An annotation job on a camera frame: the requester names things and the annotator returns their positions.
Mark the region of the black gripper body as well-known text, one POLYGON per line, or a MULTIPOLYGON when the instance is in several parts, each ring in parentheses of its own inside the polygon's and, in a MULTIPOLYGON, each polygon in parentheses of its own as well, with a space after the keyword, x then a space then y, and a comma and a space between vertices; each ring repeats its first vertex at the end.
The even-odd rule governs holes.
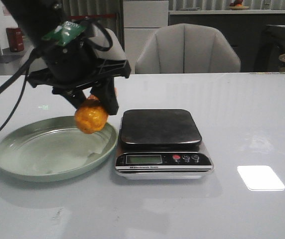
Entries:
POLYGON ((28 74, 27 81, 32 87, 49 85, 55 94, 61 95, 63 90, 83 90, 93 87, 99 81, 122 76, 128 78, 131 67, 128 60, 107 60, 99 58, 94 50, 108 51, 113 42, 106 28, 96 24, 96 28, 108 40, 109 46, 103 47, 89 39, 82 32, 66 46, 58 46, 55 41, 41 41, 35 47, 27 62, 31 64, 42 58, 47 68, 28 74))

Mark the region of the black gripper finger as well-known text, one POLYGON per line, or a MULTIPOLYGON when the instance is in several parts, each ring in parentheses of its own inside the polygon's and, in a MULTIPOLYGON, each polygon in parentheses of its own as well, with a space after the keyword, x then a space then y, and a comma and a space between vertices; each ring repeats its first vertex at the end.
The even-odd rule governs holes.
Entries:
POLYGON ((91 89, 91 94, 99 99, 106 112, 113 116, 119 109, 117 101, 114 78, 109 77, 99 81, 91 89))
POLYGON ((63 90, 61 96, 63 96, 75 109, 78 109, 86 100, 86 96, 82 90, 63 90))

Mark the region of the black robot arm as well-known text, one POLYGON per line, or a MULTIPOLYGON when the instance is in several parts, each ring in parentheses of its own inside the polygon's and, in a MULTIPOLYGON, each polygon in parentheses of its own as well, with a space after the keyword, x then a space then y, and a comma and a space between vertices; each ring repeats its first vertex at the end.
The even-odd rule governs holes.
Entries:
POLYGON ((118 112, 114 78, 128 78, 131 68, 111 30, 95 19, 71 22, 59 0, 5 0, 3 4, 34 46, 29 61, 42 58, 46 64, 28 75, 33 87, 49 85, 76 108, 88 88, 108 114, 118 112))

